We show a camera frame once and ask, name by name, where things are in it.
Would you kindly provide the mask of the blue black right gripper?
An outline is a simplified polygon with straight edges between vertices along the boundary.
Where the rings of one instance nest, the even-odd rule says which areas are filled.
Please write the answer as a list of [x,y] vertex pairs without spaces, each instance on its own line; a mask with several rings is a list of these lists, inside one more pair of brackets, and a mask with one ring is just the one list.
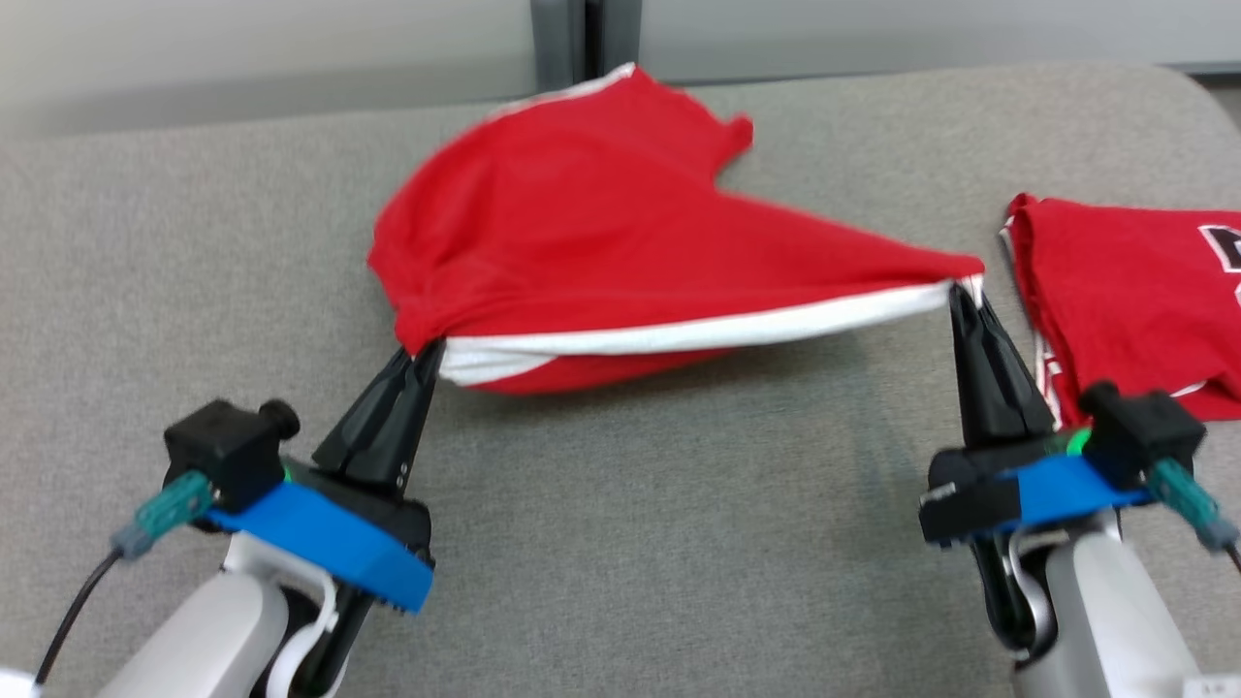
[[[1121,491],[1081,455],[1086,433],[1052,433],[1054,419],[1028,364],[975,282],[953,284],[951,330],[963,438],[928,468],[918,520],[926,543],[947,548],[1149,505],[1144,488]],[[1042,433],[1051,436],[1040,437]],[[997,443],[998,448],[979,448]]]

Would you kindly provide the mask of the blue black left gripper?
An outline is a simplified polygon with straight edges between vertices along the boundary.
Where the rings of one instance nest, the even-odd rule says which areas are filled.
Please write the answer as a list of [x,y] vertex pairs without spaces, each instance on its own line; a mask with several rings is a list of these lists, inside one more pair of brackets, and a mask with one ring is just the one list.
[[[264,465],[208,465],[206,477],[220,491],[206,514],[208,524],[249,533],[382,604],[421,614],[436,566],[429,508],[400,499],[444,351],[443,337],[417,355],[395,351],[314,450],[316,468],[285,460],[283,479],[276,481],[276,471]],[[383,477],[390,496],[318,468],[341,477]]]

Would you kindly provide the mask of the red shorts with white stripe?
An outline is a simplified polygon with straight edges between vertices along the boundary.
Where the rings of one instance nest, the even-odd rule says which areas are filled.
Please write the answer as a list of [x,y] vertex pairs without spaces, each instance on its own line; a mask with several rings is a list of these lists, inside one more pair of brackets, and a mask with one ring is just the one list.
[[730,193],[750,116],[635,65],[493,111],[382,207],[369,250],[400,343],[510,395],[576,392],[944,306],[985,271]]

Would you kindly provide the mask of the red jersey with black print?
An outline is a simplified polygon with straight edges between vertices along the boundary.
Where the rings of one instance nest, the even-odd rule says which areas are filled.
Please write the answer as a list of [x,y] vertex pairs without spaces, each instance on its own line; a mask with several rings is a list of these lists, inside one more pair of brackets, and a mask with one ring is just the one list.
[[1204,424],[1241,421],[1241,210],[1021,194],[1001,241],[1059,424],[1087,424],[1078,401],[1100,381],[1168,392]]

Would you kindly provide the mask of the grey partition post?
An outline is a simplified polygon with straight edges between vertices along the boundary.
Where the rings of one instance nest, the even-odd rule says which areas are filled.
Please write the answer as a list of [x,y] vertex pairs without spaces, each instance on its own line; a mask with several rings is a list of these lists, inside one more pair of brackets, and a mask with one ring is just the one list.
[[640,51],[643,0],[530,0],[536,89],[598,79]]

